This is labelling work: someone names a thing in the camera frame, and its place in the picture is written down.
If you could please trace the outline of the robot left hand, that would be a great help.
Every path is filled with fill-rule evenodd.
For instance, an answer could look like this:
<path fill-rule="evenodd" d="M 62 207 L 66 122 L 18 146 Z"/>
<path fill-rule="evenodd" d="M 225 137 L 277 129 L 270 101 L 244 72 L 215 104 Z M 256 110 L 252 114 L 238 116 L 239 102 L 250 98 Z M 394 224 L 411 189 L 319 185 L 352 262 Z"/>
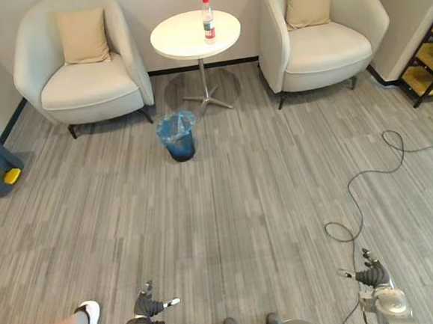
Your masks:
<path fill-rule="evenodd" d="M 153 281 L 149 280 L 141 286 L 141 290 L 135 300 L 134 318 L 148 318 L 172 308 L 181 302 L 181 298 L 174 297 L 171 300 L 159 301 L 153 298 Z"/>

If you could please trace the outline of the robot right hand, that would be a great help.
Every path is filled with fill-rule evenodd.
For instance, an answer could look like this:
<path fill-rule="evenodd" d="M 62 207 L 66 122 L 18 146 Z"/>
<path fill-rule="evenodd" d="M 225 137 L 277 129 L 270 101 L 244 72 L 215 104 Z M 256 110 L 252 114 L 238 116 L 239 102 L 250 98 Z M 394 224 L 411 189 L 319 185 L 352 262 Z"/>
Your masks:
<path fill-rule="evenodd" d="M 389 272 L 386 270 L 381 261 L 368 249 L 362 248 L 363 258 L 366 259 L 366 269 L 363 271 L 348 271 L 338 269 L 337 274 L 344 278 L 354 279 L 368 287 L 393 287 Z"/>

